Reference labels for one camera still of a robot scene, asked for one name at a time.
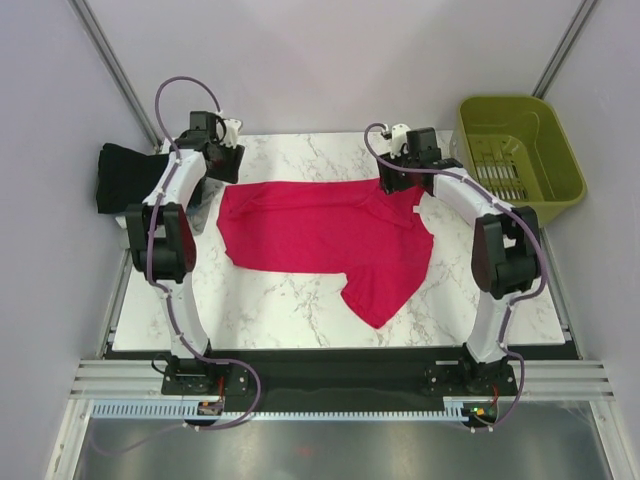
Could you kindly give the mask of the pink red t shirt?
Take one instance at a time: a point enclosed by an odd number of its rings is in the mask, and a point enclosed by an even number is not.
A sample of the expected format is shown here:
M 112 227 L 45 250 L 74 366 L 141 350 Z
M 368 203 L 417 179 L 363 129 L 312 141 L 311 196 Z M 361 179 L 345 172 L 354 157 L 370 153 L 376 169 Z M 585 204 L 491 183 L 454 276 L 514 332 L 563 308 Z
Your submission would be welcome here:
M 414 210 L 422 197 L 386 194 L 375 179 L 231 185 L 217 226 L 238 267 L 344 275 L 344 303 L 380 329 L 427 276 L 435 239 Z

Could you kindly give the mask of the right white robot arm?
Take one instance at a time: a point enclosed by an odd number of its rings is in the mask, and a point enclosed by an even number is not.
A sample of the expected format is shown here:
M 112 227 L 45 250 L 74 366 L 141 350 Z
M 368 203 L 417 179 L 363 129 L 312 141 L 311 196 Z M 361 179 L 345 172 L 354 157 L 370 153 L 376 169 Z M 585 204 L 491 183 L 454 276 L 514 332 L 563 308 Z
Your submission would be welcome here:
M 412 186 L 454 209 L 473 229 L 471 273 L 480 291 L 474 325 L 458 360 L 426 371 L 435 394 L 511 395 L 517 392 L 506 334 L 514 307 L 542 293 L 546 264 L 536 212 L 516 207 L 474 180 L 453 158 L 443 157 L 432 128 L 379 124 L 388 150 L 375 153 L 387 194 Z

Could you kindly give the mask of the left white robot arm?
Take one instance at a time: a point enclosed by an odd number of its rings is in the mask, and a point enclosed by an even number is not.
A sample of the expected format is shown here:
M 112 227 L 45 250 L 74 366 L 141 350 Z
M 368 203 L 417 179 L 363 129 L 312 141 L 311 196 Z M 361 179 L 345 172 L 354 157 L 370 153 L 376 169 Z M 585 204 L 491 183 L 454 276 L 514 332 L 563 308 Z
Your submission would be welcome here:
M 215 394 L 224 376 L 223 369 L 202 359 L 211 347 L 193 292 L 197 247 L 187 208 L 206 179 L 238 182 L 245 151 L 239 144 L 242 126 L 219 112 L 191 112 L 189 128 L 169 141 L 167 165 L 156 186 L 125 211 L 134 267 L 159 297 L 170 332 L 165 395 Z

